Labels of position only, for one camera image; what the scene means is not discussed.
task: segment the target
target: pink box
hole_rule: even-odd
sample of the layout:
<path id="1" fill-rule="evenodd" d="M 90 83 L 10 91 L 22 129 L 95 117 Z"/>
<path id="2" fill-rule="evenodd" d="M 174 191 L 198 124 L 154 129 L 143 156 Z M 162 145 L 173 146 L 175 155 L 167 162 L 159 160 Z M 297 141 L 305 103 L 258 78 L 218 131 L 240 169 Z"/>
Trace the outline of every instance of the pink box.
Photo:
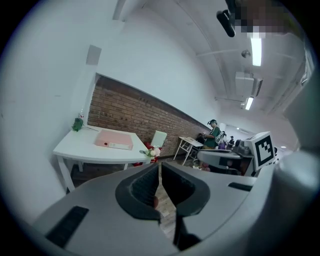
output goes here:
<path id="1" fill-rule="evenodd" d="M 102 130 L 97 135 L 95 145 L 113 149 L 132 150 L 134 144 L 129 134 Z"/>

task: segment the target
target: white flower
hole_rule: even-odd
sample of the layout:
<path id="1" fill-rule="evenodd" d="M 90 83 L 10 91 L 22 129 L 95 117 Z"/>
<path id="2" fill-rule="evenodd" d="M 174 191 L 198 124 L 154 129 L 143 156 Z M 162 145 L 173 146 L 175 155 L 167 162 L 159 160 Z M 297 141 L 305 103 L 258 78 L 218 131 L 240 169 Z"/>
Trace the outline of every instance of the white flower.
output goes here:
<path id="1" fill-rule="evenodd" d="M 155 152 L 155 156 L 158 157 L 158 156 L 160 156 L 161 150 L 159 148 L 155 148 L 154 152 Z"/>

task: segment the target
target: floor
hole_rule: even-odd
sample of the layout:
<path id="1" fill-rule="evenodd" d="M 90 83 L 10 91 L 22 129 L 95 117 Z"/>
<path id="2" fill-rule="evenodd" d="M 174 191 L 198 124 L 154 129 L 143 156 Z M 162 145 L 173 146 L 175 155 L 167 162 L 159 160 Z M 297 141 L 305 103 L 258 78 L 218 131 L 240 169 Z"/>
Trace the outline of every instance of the floor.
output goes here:
<path id="1" fill-rule="evenodd" d="M 159 162 L 171 162 L 174 161 L 180 165 L 182 165 L 185 156 L 177 156 L 175 160 L 172 158 L 167 158 L 160 160 Z M 185 162 L 184 166 L 191 167 L 193 165 L 193 160 L 188 158 Z M 72 171 L 72 180 L 75 187 L 80 186 L 86 181 L 91 179 L 109 175 L 115 172 L 119 172 L 123 170 L 124 164 L 85 164 L 83 167 L 83 172 L 79 172 L 77 168 Z M 161 213 L 161 221 L 160 228 L 166 235 L 166 237 L 173 241 L 176 229 L 176 207 L 171 202 L 170 198 L 166 190 L 162 185 L 162 177 L 161 177 L 161 165 L 159 166 L 159 186 L 155 193 L 156 197 L 159 200 L 159 204 L 157 206 L 157 210 Z"/>

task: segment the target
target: fluorescent light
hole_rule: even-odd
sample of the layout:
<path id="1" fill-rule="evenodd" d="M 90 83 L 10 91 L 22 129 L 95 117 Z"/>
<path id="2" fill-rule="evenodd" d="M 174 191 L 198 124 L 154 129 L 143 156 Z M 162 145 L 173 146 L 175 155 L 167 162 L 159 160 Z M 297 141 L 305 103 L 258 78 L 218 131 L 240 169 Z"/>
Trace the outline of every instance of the fluorescent light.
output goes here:
<path id="1" fill-rule="evenodd" d="M 262 43 L 261 38 L 251 38 L 252 65 L 261 66 Z"/>
<path id="2" fill-rule="evenodd" d="M 251 108 L 252 102 L 254 102 L 254 97 L 248 98 L 248 100 L 246 101 L 246 105 L 245 105 L 246 110 L 249 110 Z"/>

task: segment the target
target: desk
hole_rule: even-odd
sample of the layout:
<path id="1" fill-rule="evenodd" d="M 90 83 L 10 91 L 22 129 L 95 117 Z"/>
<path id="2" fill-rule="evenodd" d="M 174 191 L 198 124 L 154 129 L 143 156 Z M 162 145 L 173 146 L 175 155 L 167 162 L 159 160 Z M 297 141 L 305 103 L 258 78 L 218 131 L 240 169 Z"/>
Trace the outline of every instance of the desk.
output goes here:
<path id="1" fill-rule="evenodd" d="M 183 164 L 182 164 L 182 165 L 184 165 L 186 160 L 187 160 L 187 158 L 188 158 L 188 156 L 189 156 L 189 154 L 190 154 L 190 152 L 191 152 L 191 150 L 193 149 L 193 147 L 196 147 L 196 148 L 202 147 L 203 144 L 201 144 L 200 142 L 198 142 L 195 139 L 190 138 L 190 137 L 179 137 L 179 138 L 181 139 L 180 145 L 179 145 L 179 147 L 178 147 L 178 149 L 177 149 L 177 151 L 175 153 L 175 156 L 174 156 L 173 160 L 176 159 L 176 156 L 178 154 L 179 149 L 182 149 L 182 150 L 186 151 L 185 159 L 184 159 Z"/>
<path id="2" fill-rule="evenodd" d="M 140 153 L 140 151 L 146 151 L 147 148 L 135 133 L 103 129 L 95 126 L 89 127 L 95 130 L 81 129 L 78 132 L 71 130 L 53 150 L 53 154 L 57 156 L 65 184 L 70 191 L 74 190 L 75 186 L 64 159 L 78 161 L 80 171 L 82 171 L 82 163 L 125 164 L 124 169 L 127 169 L 128 164 L 137 162 L 150 163 L 151 158 L 144 153 Z M 96 137 L 101 130 L 130 135 L 133 149 L 125 150 L 95 145 Z"/>

